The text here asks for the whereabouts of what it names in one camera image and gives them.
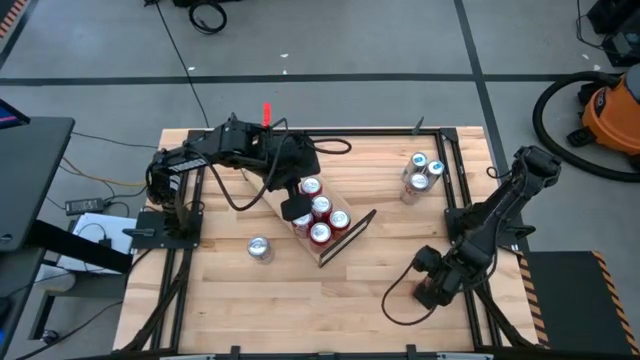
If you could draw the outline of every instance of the soda can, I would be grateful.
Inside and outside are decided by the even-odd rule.
[[[346,211],[336,210],[332,212],[329,217],[329,227],[331,228],[333,240],[340,239],[349,230],[349,225],[351,225],[351,216]]]
[[[429,158],[423,152],[417,152],[411,155],[411,159],[409,160],[409,163],[407,164],[407,166],[405,166],[404,170],[402,171],[402,177],[401,177],[402,181],[407,182],[407,178],[411,174],[414,174],[417,172],[424,172],[424,170],[427,168],[428,163],[429,163]]]
[[[435,185],[436,182],[438,182],[438,179],[440,179],[440,176],[442,176],[443,172],[444,172],[444,164],[438,160],[432,161],[429,163],[429,165],[427,165],[427,171],[425,172],[425,175],[427,175],[427,180],[429,180],[429,185],[427,185],[426,191],[431,190],[433,185]]]
[[[324,195],[318,195],[313,198],[311,203],[311,213],[316,222],[329,222],[329,215],[333,209],[333,204],[328,197]]]
[[[306,178],[300,184],[300,192],[309,194],[309,197],[313,199],[322,194],[322,184],[316,178]]]
[[[313,226],[313,215],[308,213],[307,215],[301,216],[291,222],[293,225],[293,231],[298,235],[300,239],[306,239],[309,237],[309,231],[311,231],[311,226]]]
[[[400,191],[400,200],[407,205],[413,205],[427,191],[428,186],[429,179],[425,174],[411,174]]]
[[[315,223],[311,227],[311,249],[321,253],[329,245],[331,240],[331,228],[325,223]]]
[[[261,264],[269,264],[273,260],[273,248],[269,239],[264,236],[255,236],[249,240],[247,247],[249,256]]]

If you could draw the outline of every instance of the concrete floor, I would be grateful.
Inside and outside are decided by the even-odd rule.
[[[33,1],[31,17],[0,68],[3,99],[28,115],[70,116],[77,121],[76,131],[132,143],[156,144],[163,128],[204,125],[189,86],[171,83],[169,77],[184,73],[154,7],[143,8],[142,0]],[[582,1],[582,11],[592,4]],[[317,0],[244,0],[223,6],[228,27],[206,37],[192,29],[186,10],[168,0],[161,3],[186,65],[194,68],[191,75],[211,77],[196,90],[212,124],[232,111],[243,120],[259,121],[265,101],[272,103],[274,118],[287,116],[292,126],[413,125],[425,116],[425,126],[485,126],[491,130],[496,159],[506,156],[510,162],[520,145],[536,143],[531,111],[548,83],[488,82],[483,94],[480,71],[616,71],[602,52],[575,39],[574,0],[344,0],[330,6]],[[465,14],[470,32],[460,26]],[[588,24],[584,36],[597,39]],[[472,44],[477,58],[474,51],[468,55]],[[382,81],[250,82],[252,75],[284,71],[386,75]],[[420,81],[394,78],[412,73],[431,75]],[[153,78],[155,83],[126,79],[131,77]],[[52,78],[58,79],[57,85],[47,80]],[[19,85],[28,79],[43,86]],[[92,85],[73,85],[83,79]],[[559,94],[546,112],[558,136],[576,124],[573,94]],[[601,162],[620,163],[611,154],[586,152]],[[77,137],[66,153],[88,173],[131,182],[143,178],[151,155]],[[536,197],[523,218],[538,228],[529,237],[533,250],[604,253],[627,316],[640,335],[640,309],[632,306],[640,299],[640,279],[634,276],[640,223],[633,215],[640,194],[632,187],[565,166],[558,185]],[[64,202],[108,194],[103,184],[60,172],[49,196]],[[126,200],[132,209],[143,201],[142,196]],[[60,227],[69,221],[49,203],[40,218]],[[35,306],[38,294],[32,293],[28,306]],[[108,303],[60,301],[49,327],[64,333]],[[110,315],[36,358],[107,353],[117,311],[109,310]],[[40,346],[24,340],[28,326],[30,319],[23,318],[9,359]]]

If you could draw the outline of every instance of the wooden tabletop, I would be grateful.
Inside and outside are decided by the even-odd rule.
[[[164,130],[161,147],[180,146],[188,129]],[[497,187],[485,169],[492,165],[481,127],[458,128],[460,147],[473,201]],[[182,324],[180,352],[228,353],[240,345],[244,353],[273,352],[403,352],[471,350],[464,298],[456,296],[427,321],[411,327],[387,320],[380,310],[383,292],[412,260],[430,245],[446,252],[442,181],[408,206],[399,199],[399,179],[410,155],[425,151],[436,158],[434,137],[346,137],[353,150],[343,156],[319,154],[322,176],[349,203],[354,217],[378,211],[371,226],[322,269],[264,201],[235,212],[224,200],[214,177],[206,172],[202,200],[206,204],[202,242],[195,251]],[[336,149],[340,145],[324,146]],[[447,146],[448,159],[453,155]],[[217,167],[236,203],[256,191],[239,171]],[[462,199],[452,174],[457,203]],[[273,241],[275,260],[260,265],[247,254],[249,238],[262,234]],[[136,267],[122,307],[114,348],[128,343],[158,300],[166,250],[154,250]],[[530,341],[536,332],[515,256],[500,251],[491,288],[498,306]],[[410,272],[390,295],[387,309],[401,321],[417,319],[425,309],[411,297],[424,274]],[[476,301],[483,339],[489,341],[482,305]],[[165,324],[172,321],[173,310]],[[170,325],[163,344],[168,345]]]

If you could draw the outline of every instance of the yellow black caution stripe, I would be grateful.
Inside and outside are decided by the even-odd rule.
[[[536,328],[536,335],[538,336],[538,342],[545,348],[549,348],[549,337],[544,327],[544,321],[542,320],[542,311],[540,305],[538,305],[538,297],[536,296],[536,289],[533,286],[531,280],[531,272],[529,271],[529,263],[525,259],[522,252],[516,252],[518,255],[518,264],[520,265],[520,275],[522,275],[522,283],[524,284],[524,290],[527,294],[527,300],[529,301],[529,309],[531,310],[531,317],[533,318],[533,325]]]
[[[624,314],[622,302],[620,301],[620,297],[618,297],[616,287],[613,285],[613,278],[609,273],[609,269],[607,269],[607,264],[604,262],[604,256],[602,256],[602,254],[597,251],[592,251],[592,253],[593,256],[595,256],[598,260],[598,264],[600,265],[600,269],[602,270],[602,277],[604,277],[604,281],[607,284],[607,289],[609,289],[609,293],[611,294],[611,301],[613,301],[613,304],[616,306],[616,312],[618,313],[618,318],[620,319],[620,325],[622,326],[622,329],[627,336],[627,342],[631,347],[631,353],[633,355],[640,355],[638,344],[636,343],[636,339],[633,337],[631,326],[629,325],[629,320]]]
[[[11,6],[7,16],[5,16],[2,22],[0,22],[0,39],[7,36],[9,29],[11,29],[13,24],[17,21],[18,15],[20,15],[20,12],[24,9],[25,5],[27,5],[27,0],[16,0],[13,3],[13,6]]]

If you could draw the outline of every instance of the orange shop vacuum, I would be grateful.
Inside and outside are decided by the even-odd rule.
[[[626,154],[632,167],[640,172],[640,64],[621,76],[583,71],[553,83],[545,90],[533,109],[533,128],[549,151],[569,164],[603,178],[640,182],[640,173],[617,171],[596,165],[558,145],[547,133],[542,113],[549,99],[560,89],[575,82],[587,81],[578,93],[585,106],[582,128],[567,136],[574,147],[591,143]]]

